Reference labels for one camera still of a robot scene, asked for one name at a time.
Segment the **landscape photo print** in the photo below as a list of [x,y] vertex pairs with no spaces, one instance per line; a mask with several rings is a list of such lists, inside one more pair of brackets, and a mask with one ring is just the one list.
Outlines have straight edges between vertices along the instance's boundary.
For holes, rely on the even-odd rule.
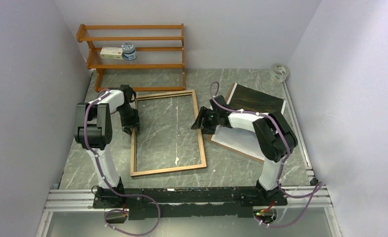
[[[243,112],[250,121],[259,118],[261,114],[283,113],[286,107],[285,99],[242,86],[239,83],[231,86],[225,101],[227,108]],[[265,159],[251,122],[241,128],[218,126],[212,140],[253,157]]]

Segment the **wooden picture frame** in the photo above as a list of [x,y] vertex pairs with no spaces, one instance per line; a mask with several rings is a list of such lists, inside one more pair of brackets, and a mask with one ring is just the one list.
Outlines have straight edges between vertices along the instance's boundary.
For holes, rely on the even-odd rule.
[[141,95],[135,106],[142,130],[131,136],[131,177],[207,167],[202,132],[189,128],[199,113],[194,90]]

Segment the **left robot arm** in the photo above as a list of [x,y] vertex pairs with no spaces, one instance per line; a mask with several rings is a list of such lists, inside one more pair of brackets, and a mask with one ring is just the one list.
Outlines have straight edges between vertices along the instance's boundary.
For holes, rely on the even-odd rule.
[[106,194],[112,207],[125,203],[122,179],[113,162],[110,143],[113,138],[111,114],[120,115],[122,131],[131,136],[140,130],[138,110],[132,107],[136,92],[129,85],[102,90],[95,100],[78,103],[75,116],[76,143],[90,155],[98,176],[98,193]]

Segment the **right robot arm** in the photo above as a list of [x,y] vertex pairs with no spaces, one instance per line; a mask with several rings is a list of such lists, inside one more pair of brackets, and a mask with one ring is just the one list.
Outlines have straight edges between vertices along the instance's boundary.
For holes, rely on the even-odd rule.
[[210,99],[211,108],[202,106],[191,126],[205,134],[214,134],[217,126],[253,132],[265,160],[256,191],[256,199],[267,205],[281,189],[281,174],[286,159],[298,145],[298,139],[285,117],[279,111],[258,113],[243,109],[233,110],[219,95]]

